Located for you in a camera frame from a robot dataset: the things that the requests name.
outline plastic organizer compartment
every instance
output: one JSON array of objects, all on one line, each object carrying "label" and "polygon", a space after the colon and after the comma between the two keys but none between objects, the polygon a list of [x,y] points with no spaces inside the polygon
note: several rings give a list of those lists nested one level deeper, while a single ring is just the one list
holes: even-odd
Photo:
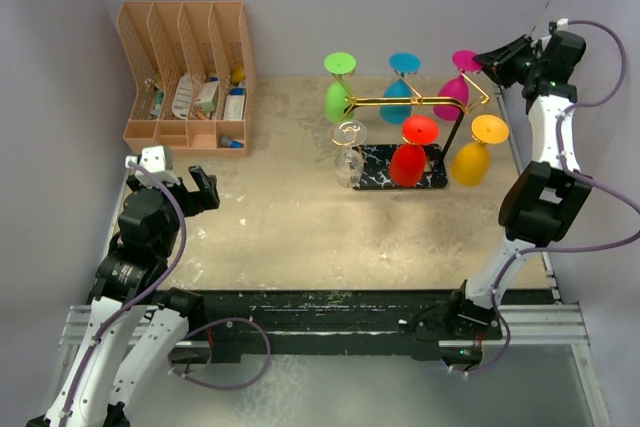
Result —
[{"label": "plastic organizer compartment", "polygon": [[[118,15],[122,39],[136,83],[136,98],[124,139],[135,153],[153,145],[168,145],[176,155],[245,157],[258,78],[249,28],[242,2],[140,1],[125,2]],[[231,72],[243,66],[246,76],[242,120],[222,120]],[[187,119],[171,105],[180,78],[188,73],[193,94]],[[218,78],[215,117],[202,120],[194,99],[209,75]],[[157,118],[154,82],[162,79],[164,98]],[[226,148],[220,137],[244,144]]]}]

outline tabletop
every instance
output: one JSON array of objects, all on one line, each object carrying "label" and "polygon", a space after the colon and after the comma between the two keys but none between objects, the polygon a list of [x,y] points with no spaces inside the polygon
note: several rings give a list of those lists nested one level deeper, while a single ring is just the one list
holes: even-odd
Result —
[{"label": "tabletop", "polygon": [[[355,77],[350,84],[373,97],[392,80]],[[414,85],[435,95],[446,80],[423,77]],[[450,179],[443,190],[345,189],[336,182],[339,149],[324,118],[331,81],[261,78],[249,157],[175,159],[190,189],[188,166],[216,175],[221,205],[187,220],[186,251],[163,288],[448,289],[482,267],[503,232],[498,210],[517,178],[508,143],[490,147],[491,168],[477,187]],[[431,114],[426,106],[418,111]],[[482,113],[500,115],[495,99]],[[448,166],[472,140],[475,115],[460,127]],[[377,107],[360,108],[355,118],[367,126],[366,143],[402,141],[399,126],[382,120]],[[442,145],[452,123],[439,125]],[[541,257],[529,260],[512,287],[548,287]]]}]

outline white box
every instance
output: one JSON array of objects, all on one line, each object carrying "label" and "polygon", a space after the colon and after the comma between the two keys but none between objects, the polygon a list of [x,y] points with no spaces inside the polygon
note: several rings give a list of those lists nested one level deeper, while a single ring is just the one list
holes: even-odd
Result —
[{"label": "white box", "polygon": [[213,82],[207,82],[200,89],[200,93],[194,104],[196,107],[200,107],[202,112],[208,114],[210,112],[215,112],[216,105],[218,103],[218,81],[215,80]]},{"label": "white box", "polygon": [[223,120],[242,120],[244,118],[244,89],[236,87],[227,95]]}]

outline purple cable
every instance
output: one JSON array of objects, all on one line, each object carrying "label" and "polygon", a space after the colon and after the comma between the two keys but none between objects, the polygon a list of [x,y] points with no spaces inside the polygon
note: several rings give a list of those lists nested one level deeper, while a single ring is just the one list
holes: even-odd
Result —
[{"label": "purple cable", "polygon": [[267,347],[267,358],[264,361],[264,364],[262,365],[262,368],[255,375],[255,377],[253,377],[250,380],[247,380],[246,382],[242,382],[241,384],[236,384],[236,385],[210,384],[209,382],[205,382],[203,380],[195,379],[193,377],[188,376],[185,372],[177,370],[174,367],[173,361],[171,359],[169,359],[169,365],[171,366],[171,371],[174,374],[176,374],[178,377],[181,377],[181,378],[183,378],[184,380],[186,380],[188,382],[191,382],[193,384],[199,385],[201,387],[206,387],[207,389],[213,389],[213,390],[226,390],[226,391],[241,390],[241,389],[244,389],[246,387],[249,387],[250,385],[255,384],[258,380],[260,380],[264,376],[264,374],[267,372],[267,369],[269,368],[269,366],[271,365],[271,344],[269,343],[269,337],[267,337],[267,333],[262,329],[262,327],[260,327],[255,322],[253,322],[251,320],[248,320],[248,319],[243,319],[241,317],[229,317],[228,319],[216,320],[215,322],[211,322],[210,324],[204,325],[204,326],[194,330],[193,332],[189,332],[186,335],[185,339],[190,339],[191,337],[194,337],[194,336],[198,335],[200,332],[203,332],[206,329],[210,329],[210,328],[216,327],[216,326],[221,325],[221,324],[226,324],[227,322],[241,322],[243,324],[250,325],[251,327],[256,329],[258,332],[260,332],[260,335],[264,339],[264,344]]},{"label": "purple cable", "polygon": [[[165,187],[165,185],[155,175],[153,175],[144,167],[138,164],[135,164],[133,162],[129,162],[129,167],[142,172],[146,177],[149,178],[149,180],[151,180],[154,183],[156,187],[158,187],[158,189],[160,189],[160,191],[167,197],[167,199],[169,199],[169,202],[175,209],[176,215],[178,216],[178,222],[180,223],[180,246],[178,247],[178,251],[176,253],[175,258],[171,262],[171,265],[169,265],[167,270],[164,272],[164,274],[162,274],[160,278],[158,278],[158,280],[156,280],[153,284],[151,284],[149,288],[147,288],[144,292],[142,292],[137,297],[133,298],[128,303],[123,305],[118,311],[114,312],[111,315],[111,317],[109,317],[102,324],[102,326],[96,331],[96,334],[93,336],[93,340],[96,341],[96,344],[90,345],[89,348],[84,353],[84,356],[80,361],[80,365],[78,366],[78,370],[76,371],[76,374],[74,375],[73,380],[71,381],[71,385],[69,386],[69,392],[67,392],[67,398],[65,400],[62,410],[63,412],[69,412],[69,415],[71,415],[71,404],[73,403],[73,396],[76,394],[76,391],[78,390],[80,379],[82,379],[82,375],[84,374],[85,370],[87,369],[87,366],[89,365],[89,360],[91,359],[91,356],[93,355],[93,352],[95,351],[96,346],[100,342],[100,339],[102,339],[102,336],[104,335],[104,333],[107,331],[109,327],[111,327],[111,325],[113,325],[113,323],[116,320],[118,320],[118,318],[124,312],[129,310],[134,305],[137,305],[138,303],[140,303],[149,294],[153,293],[160,286],[160,284],[164,282],[165,279],[169,277],[169,275],[171,275],[171,272],[173,272],[173,270],[178,265],[178,262],[180,262],[180,259],[182,258],[182,254],[184,253],[184,248],[187,243],[187,223],[184,220],[184,214],[182,213],[180,204],[178,204],[178,201],[175,199],[173,194],[169,191],[167,187]],[[60,421],[59,427],[66,427],[68,419],[69,419],[68,416],[63,417],[62,420]]]},{"label": "purple cable", "polygon": [[[561,115],[560,117],[558,117],[558,122],[556,123],[556,137],[558,141],[558,147],[560,149],[559,159],[560,159],[560,163],[562,164],[562,170],[569,177],[572,177],[576,180],[584,182],[585,184],[595,187],[596,189],[606,192],[607,194],[615,197],[616,199],[621,200],[622,202],[630,206],[633,210],[635,210],[638,214],[640,214],[640,204],[638,202],[634,201],[633,199],[624,195],[623,193],[618,192],[617,190],[604,185],[603,183],[597,180],[594,180],[590,177],[582,175],[578,172],[570,171],[567,165],[567,158],[566,158],[566,155],[564,154],[564,139],[562,138],[562,123],[565,121],[566,115],[575,109],[599,107],[602,104],[611,100],[611,98],[614,95],[616,95],[618,90],[620,90],[620,86],[622,85],[622,82],[624,81],[624,78],[627,73],[627,53],[625,51],[624,45],[622,44],[622,40],[620,39],[618,34],[616,34],[613,30],[611,30],[606,25],[603,25],[599,22],[594,22],[592,20],[571,20],[569,21],[569,25],[590,25],[593,27],[598,27],[599,29],[604,30],[606,33],[608,33],[613,38],[616,45],[618,46],[618,50],[620,51],[621,65],[620,65],[620,75],[618,76],[618,81],[616,82],[616,85],[613,87],[611,92],[609,92],[609,94],[607,94],[604,98],[596,102],[578,102],[570,106],[569,108],[567,108],[567,110],[564,111],[564,115]],[[532,247],[530,249],[522,249],[519,252],[519,255],[527,255],[527,254],[532,254],[536,252],[551,252],[551,253],[561,253],[561,254],[598,252],[601,250],[608,250],[608,249],[614,249],[616,247],[621,247],[623,245],[630,244],[631,242],[635,242],[638,239],[640,239],[640,229],[635,234],[615,242],[609,242],[609,243],[599,244],[599,245],[591,245],[586,247],[549,247],[549,248]],[[517,254],[514,254],[511,257],[509,257],[507,262],[502,267],[502,270],[500,271],[500,273],[498,274],[498,277],[496,278],[496,282],[493,287],[494,290],[491,294],[491,305],[493,306],[493,309],[496,311],[496,314],[498,315],[498,318],[502,322],[502,325],[504,325],[504,328],[506,331],[505,343],[502,346],[502,349],[500,349],[500,352],[498,352],[495,357],[493,357],[489,362],[482,365],[480,368],[474,371],[468,372],[469,375],[479,374],[481,372],[484,372],[490,369],[495,364],[497,364],[502,359],[502,357],[504,357],[507,350],[509,349],[509,344],[511,343],[511,329],[509,328],[509,324],[507,323],[504,316],[498,310],[498,302],[496,299],[495,292],[497,291],[500,285],[500,282],[504,278],[505,274],[509,270],[509,267],[511,267],[511,264],[515,262],[517,258],[516,255]]]}]

